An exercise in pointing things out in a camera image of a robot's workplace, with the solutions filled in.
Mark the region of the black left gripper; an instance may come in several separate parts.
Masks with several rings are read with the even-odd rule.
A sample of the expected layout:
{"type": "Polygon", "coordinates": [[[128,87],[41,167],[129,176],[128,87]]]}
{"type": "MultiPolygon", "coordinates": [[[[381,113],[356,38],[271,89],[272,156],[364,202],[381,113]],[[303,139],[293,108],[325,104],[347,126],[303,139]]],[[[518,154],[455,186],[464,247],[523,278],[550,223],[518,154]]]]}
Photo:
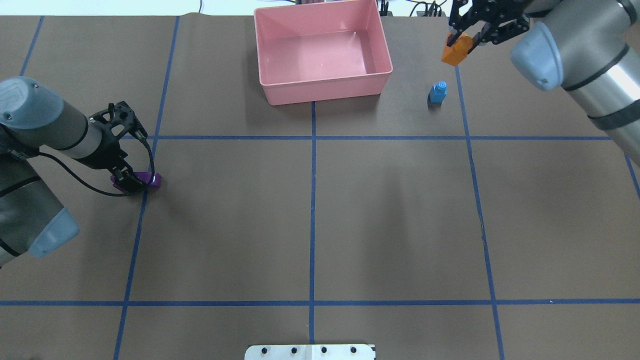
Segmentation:
{"type": "Polygon", "coordinates": [[[125,101],[110,103],[107,109],[89,117],[89,125],[96,127],[101,135],[98,147],[89,155],[89,168],[116,171],[116,188],[123,193],[146,191],[149,184],[126,162],[128,154],[120,144],[126,135],[142,144],[147,142],[148,133],[132,107],[125,101]]]}

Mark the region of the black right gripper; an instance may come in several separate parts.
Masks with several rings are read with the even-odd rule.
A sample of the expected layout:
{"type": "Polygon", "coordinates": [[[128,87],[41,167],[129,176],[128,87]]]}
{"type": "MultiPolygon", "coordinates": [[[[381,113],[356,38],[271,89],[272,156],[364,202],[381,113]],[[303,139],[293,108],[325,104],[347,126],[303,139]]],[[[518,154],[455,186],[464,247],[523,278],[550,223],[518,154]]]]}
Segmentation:
{"type": "Polygon", "coordinates": [[[473,37],[475,47],[502,44],[531,27],[525,15],[530,0],[451,0],[450,4],[447,47],[453,47],[461,34],[478,22],[484,25],[473,37]]]}

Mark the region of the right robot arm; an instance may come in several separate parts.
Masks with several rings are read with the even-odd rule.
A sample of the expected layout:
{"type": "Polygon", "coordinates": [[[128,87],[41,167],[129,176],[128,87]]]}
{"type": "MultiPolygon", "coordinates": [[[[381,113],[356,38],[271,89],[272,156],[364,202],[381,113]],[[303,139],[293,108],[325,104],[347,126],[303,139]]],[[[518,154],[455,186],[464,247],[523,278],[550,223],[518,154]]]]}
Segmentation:
{"type": "Polygon", "coordinates": [[[520,36],[510,61],[541,91],[562,88],[635,164],[639,162],[639,54],[624,32],[637,0],[453,0],[446,50],[478,22],[464,54],[520,36]]]}

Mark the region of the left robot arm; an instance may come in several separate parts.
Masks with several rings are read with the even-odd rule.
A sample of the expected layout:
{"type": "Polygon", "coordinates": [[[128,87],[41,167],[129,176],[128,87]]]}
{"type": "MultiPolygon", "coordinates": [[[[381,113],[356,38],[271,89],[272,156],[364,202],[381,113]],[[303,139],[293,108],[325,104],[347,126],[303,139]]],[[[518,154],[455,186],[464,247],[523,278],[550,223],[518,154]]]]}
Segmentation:
{"type": "Polygon", "coordinates": [[[46,146],[93,170],[110,172],[116,193],[126,198],[162,186],[148,134],[128,103],[84,115],[62,96],[26,76],[0,85],[0,263],[19,256],[42,258],[80,231],[70,210],[55,196],[29,159],[48,158],[83,186],[88,183],[46,146]]]}

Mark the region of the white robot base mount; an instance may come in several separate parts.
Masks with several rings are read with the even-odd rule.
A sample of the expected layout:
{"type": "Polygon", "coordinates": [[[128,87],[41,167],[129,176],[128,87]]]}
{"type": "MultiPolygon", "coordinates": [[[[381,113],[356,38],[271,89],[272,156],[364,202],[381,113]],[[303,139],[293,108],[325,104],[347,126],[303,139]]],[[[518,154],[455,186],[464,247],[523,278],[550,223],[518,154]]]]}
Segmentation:
{"type": "Polygon", "coordinates": [[[263,344],[251,345],[245,360],[376,360],[374,345],[356,344],[263,344]]]}

